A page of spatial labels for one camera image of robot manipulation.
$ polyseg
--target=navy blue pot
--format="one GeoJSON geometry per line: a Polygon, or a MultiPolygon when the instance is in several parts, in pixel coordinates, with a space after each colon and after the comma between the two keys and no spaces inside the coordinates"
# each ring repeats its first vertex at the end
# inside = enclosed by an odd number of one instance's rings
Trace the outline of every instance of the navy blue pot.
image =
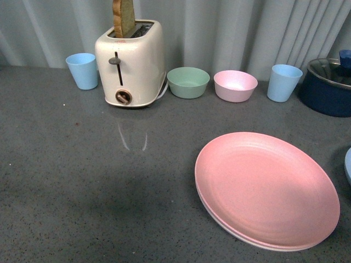
{"type": "Polygon", "coordinates": [[[316,59],[299,91],[300,100],[311,109],[334,117],[351,117],[351,70],[336,59],[316,59]]]}

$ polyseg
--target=bowl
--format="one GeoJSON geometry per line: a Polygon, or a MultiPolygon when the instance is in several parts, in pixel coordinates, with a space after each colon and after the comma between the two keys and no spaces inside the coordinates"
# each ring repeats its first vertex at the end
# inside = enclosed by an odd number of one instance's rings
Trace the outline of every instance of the bowl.
{"type": "Polygon", "coordinates": [[[243,102],[248,100],[257,84],[255,77],[242,71],[225,70],[214,75],[216,94],[225,101],[243,102]]]}
{"type": "Polygon", "coordinates": [[[351,148],[347,151],[345,156],[345,173],[347,180],[351,185],[351,148]]]}
{"type": "Polygon", "coordinates": [[[179,67],[169,71],[167,79],[169,88],[175,96],[194,99],[205,92],[210,76],[199,68],[179,67]]]}
{"type": "Polygon", "coordinates": [[[340,50],[339,57],[341,66],[343,66],[344,68],[351,68],[351,50],[340,50]]]}

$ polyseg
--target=pink bowl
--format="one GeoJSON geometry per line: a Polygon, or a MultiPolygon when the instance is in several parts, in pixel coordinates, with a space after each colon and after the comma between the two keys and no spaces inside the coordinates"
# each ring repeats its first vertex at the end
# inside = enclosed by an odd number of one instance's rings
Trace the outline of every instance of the pink bowl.
{"type": "Polygon", "coordinates": [[[255,77],[242,71],[225,70],[214,75],[216,94],[221,99],[230,102],[248,100],[257,84],[255,77]]]}

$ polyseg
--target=speckled countertop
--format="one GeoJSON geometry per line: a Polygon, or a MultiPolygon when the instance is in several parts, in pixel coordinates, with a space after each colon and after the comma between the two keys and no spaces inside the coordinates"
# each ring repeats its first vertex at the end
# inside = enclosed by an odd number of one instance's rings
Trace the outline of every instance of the speckled countertop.
{"type": "Polygon", "coordinates": [[[149,107],[107,104],[68,70],[0,68],[0,262],[349,262],[351,118],[270,101],[194,100],[167,91],[149,107]],[[329,175],[341,203],[315,247],[274,252],[244,243],[206,212],[194,165],[212,139],[251,131],[283,139],[329,175]]]}

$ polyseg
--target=green bowl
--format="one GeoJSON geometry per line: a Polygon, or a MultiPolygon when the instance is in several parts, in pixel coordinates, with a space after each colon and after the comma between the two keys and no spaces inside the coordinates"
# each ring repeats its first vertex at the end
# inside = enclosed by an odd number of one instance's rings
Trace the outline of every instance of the green bowl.
{"type": "Polygon", "coordinates": [[[171,92],[183,99],[200,97],[206,90],[210,76],[206,71],[195,67],[179,67],[167,74],[171,92]]]}

